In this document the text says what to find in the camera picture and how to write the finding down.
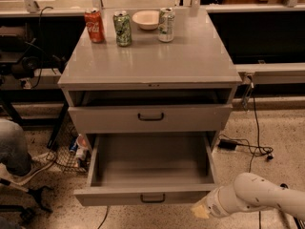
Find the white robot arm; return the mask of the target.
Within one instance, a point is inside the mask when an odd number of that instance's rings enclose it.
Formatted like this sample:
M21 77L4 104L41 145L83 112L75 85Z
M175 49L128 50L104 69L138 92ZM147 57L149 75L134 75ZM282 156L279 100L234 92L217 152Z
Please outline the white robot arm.
M253 173L238 175L230 185L220 186L195 203L191 210L202 219L228 217L275 208L305 220L305 193L276 185Z

